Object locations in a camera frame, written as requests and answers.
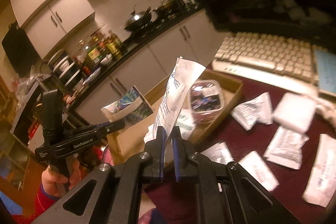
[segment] white cable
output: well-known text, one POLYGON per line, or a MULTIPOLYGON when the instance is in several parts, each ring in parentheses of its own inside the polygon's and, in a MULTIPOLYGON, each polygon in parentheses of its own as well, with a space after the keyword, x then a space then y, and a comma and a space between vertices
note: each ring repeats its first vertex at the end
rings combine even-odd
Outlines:
POLYGON ((316 103, 316 112, 320 114, 325 120, 329 121, 336 130, 336 109, 329 101, 315 97, 309 94, 301 94, 303 97, 309 98, 316 103))

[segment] dark red tablecloth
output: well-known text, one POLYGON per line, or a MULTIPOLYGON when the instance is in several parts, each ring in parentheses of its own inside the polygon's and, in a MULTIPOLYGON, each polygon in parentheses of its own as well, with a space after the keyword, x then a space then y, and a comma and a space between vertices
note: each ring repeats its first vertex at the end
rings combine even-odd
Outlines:
MULTIPOLYGON (((275 109, 282 96, 287 92, 254 80, 242 77, 237 78, 244 82, 242 102, 251 100, 264 92, 269 92, 273 109, 275 109)), ((211 136, 201 144, 198 150, 203 151, 216 142, 225 141, 235 161, 239 161, 253 150, 263 156, 277 128, 278 124, 276 123, 271 125, 256 124, 250 131, 245 131, 229 115, 211 136)), ((321 133, 328 133, 335 137, 332 126, 321 116, 315 114, 313 122, 306 133, 310 139, 302 148, 302 166, 300 170, 293 170, 264 159, 280 183, 273 191, 273 196, 290 210, 302 224, 315 223, 325 212, 325 208, 306 203, 302 199, 302 194, 307 186, 315 161, 321 133)), ((195 223, 195 196, 190 185, 180 185, 170 181, 162 186, 151 186, 146 192, 168 223, 195 223)))

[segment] white keyboard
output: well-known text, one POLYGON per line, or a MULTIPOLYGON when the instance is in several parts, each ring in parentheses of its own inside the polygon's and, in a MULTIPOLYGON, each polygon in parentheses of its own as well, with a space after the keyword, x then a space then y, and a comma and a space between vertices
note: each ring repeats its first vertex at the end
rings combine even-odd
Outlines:
POLYGON ((312 56, 315 47, 305 41, 276 35, 228 33, 212 67, 215 71, 317 96, 317 75, 312 56))

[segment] hand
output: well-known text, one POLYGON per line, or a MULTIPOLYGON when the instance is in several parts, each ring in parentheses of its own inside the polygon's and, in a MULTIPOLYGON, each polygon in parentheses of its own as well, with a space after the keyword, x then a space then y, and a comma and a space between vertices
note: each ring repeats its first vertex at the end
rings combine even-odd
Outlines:
POLYGON ((79 170, 79 161, 77 159, 73 161, 73 173, 69 179, 64 175, 51 170, 50 165, 42 172, 42 187, 44 191, 57 198, 60 197, 60 193, 58 192, 56 183, 63 184, 67 183, 68 180, 70 182, 69 190, 81 181, 81 172, 79 170))

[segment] metal bolt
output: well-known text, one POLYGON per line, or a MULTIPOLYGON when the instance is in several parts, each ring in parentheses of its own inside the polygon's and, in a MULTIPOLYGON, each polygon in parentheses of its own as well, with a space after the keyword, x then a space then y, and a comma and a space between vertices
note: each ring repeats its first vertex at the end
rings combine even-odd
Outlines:
POLYGON ((228 165, 232 170, 237 170, 238 169, 237 163, 234 162, 234 161, 229 162, 228 165))
POLYGON ((148 152, 141 152, 139 154, 139 157, 142 158, 143 160, 148 159, 151 156, 148 152))
POLYGON ((198 158, 198 153, 197 153, 197 152, 194 152, 194 153, 190 154, 189 156, 190 156, 190 158, 192 158, 192 159, 196 159, 196 158, 198 158))
POLYGON ((101 164, 99 165, 99 170, 100 171, 107 171, 108 169, 110 169, 110 165, 109 164, 101 164))

